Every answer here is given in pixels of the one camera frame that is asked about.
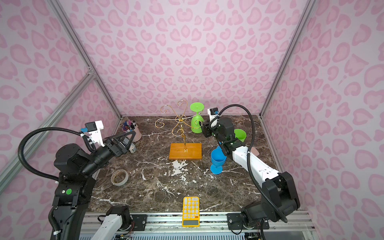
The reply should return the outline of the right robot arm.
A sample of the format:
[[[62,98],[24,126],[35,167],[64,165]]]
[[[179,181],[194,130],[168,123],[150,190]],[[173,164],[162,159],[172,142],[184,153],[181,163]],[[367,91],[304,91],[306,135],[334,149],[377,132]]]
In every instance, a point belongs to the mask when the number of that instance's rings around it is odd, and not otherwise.
[[[203,135],[215,137],[219,150],[249,173],[252,182],[261,194],[259,201],[252,202],[241,209],[236,220],[229,221],[229,229],[240,227],[262,228],[265,221],[284,223],[287,216],[300,208],[296,185],[291,174],[280,173],[256,157],[244,142],[235,136],[233,122],[229,118],[217,119],[215,126],[209,122],[200,124]]]

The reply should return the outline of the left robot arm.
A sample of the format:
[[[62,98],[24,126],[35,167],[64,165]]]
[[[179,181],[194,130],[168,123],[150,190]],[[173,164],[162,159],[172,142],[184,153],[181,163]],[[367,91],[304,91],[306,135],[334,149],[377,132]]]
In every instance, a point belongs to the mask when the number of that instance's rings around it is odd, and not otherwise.
[[[54,166],[60,171],[52,208],[48,215],[52,227],[52,240],[77,240],[81,224],[89,207],[96,184],[93,174],[105,167],[113,157],[130,152],[135,131],[123,132],[105,138],[96,148],[86,140],[86,153],[77,144],[68,144],[56,153]]]

